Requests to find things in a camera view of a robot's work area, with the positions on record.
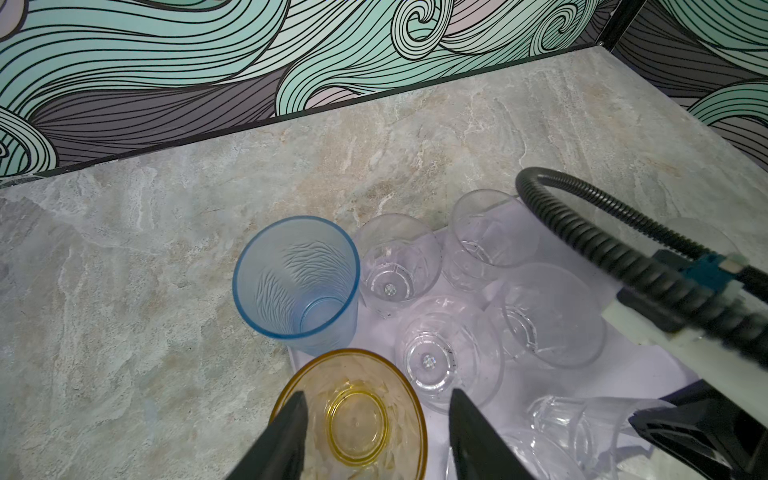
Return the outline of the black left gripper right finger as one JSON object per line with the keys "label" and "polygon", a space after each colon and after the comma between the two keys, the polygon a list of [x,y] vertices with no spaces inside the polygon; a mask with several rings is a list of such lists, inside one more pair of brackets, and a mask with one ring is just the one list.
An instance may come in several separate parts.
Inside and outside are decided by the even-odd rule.
{"label": "black left gripper right finger", "polygon": [[458,479],[533,479],[467,394],[449,405],[449,441]]}

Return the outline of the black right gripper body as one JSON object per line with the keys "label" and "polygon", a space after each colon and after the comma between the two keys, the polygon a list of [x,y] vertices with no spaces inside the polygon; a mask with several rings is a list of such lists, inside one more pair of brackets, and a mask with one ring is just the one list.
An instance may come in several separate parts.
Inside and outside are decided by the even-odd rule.
{"label": "black right gripper body", "polygon": [[604,314],[627,339],[658,346],[697,377],[665,396],[671,408],[630,417],[644,440],[706,479],[767,476],[767,276],[736,254],[692,260],[631,248],[601,255],[621,288]]}

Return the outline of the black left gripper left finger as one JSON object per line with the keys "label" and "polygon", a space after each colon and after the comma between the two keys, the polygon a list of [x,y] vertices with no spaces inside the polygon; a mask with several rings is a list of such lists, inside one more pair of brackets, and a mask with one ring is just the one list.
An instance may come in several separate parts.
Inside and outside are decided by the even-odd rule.
{"label": "black left gripper left finger", "polygon": [[299,479],[304,467],[308,406],[294,392],[227,479]]}

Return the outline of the yellow transparent tall glass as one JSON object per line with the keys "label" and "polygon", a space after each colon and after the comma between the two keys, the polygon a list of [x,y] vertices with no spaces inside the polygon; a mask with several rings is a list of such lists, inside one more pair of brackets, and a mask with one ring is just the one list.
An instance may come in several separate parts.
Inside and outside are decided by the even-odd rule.
{"label": "yellow transparent tall glass", "polygon": [[409,381],[364,349],[322,354],[301,367],[272,410],[301,391],[308,407],[303,479],[422,479],[427,426]]}

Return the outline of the clear faceted glass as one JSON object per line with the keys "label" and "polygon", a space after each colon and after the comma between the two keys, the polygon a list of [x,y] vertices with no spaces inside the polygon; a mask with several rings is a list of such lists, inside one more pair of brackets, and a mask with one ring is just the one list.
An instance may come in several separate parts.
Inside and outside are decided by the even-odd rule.
{"label": "clear faceted glass", "polygon": [[498,330],[478,306],[452,295],[424,297],[401,312],[395,364],[421,403],[442,414],[455,389],[483,407],[503,380]]}

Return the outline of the lilac plastic tray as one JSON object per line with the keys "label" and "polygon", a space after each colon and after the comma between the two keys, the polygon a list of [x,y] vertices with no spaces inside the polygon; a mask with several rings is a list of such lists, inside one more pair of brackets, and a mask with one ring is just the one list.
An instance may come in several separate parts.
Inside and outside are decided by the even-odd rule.
{"label": "lilac plastic tray", "polygon": [[[617,292],[617,287],[549,232],[525,205],[517,217],[525,225],[536,228],[539,234],[538,249],[529,260],[476,293],[453,288],[441,270],[433,288],[415,302],[424,297],[452,295],[475,304],[488,318],[487,308],[514,269],[530,263],[548,263],[571,272],[592,290],[603,319],[602,312]],[[397,367],[395,340],[398,317],[405,309],[394,317],[384,319],[366,307],[360,289],[357,329],[351,346],[377,353]],[[604,350],[599,358],[587,367],[573,370],[518,368],[507,363],[503,355],[501,387],[490,403],[477,407],[487,415],[493,425],[506,431],[523,427],[523,417],[529,404],[542,396],[659,398],[694,380],[694,374],[662,348],[634,344],[616,328],[606,321],[605,323],[607,340]],[[445,473],[449,452],[448,412],[442,414],[422,403],[421,406],[428,435],[425,475],[429,479],[447,479]]]}

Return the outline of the blue transparent tall glass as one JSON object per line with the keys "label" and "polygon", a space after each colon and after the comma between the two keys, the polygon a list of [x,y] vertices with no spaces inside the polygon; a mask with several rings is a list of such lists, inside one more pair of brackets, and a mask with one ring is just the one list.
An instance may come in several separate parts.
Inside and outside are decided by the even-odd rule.
{"label": "blue transparent tall glass", "polygon": [[249,241],[235,265],[232,294],[253,330],[320,356],[351,344],[361,280],[351,236],[329,220],[301,215]]}

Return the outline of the clear tall glass back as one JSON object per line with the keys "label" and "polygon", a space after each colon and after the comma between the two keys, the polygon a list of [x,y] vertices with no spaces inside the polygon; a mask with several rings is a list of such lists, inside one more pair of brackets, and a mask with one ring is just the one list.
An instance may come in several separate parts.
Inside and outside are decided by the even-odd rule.
{"label": "clear tall glass back", "polygon": [[[575,461],[543,435],[521,429],[497,433],[530,472],[533,479],[583,479],[585,477]],[[451,448],[449,449],[445,477],[458,479]]]}

